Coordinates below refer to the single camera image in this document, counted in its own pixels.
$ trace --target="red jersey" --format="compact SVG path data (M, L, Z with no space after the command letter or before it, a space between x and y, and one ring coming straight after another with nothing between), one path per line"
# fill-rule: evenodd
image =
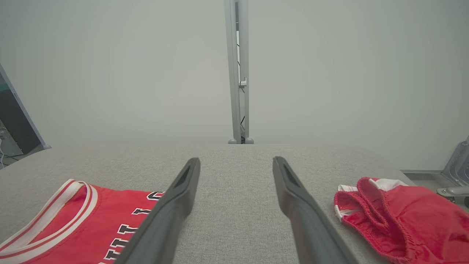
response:
M163 194L70 179L27 226L0 244L0 263L110 264Z

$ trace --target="wall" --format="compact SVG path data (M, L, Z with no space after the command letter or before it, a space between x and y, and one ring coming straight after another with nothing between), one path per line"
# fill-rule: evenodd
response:
M2 0L0 63L52 147L233 137L223 1Z
M442 170L469 135L469 1L257 0L249 13L256 144L347 144Z

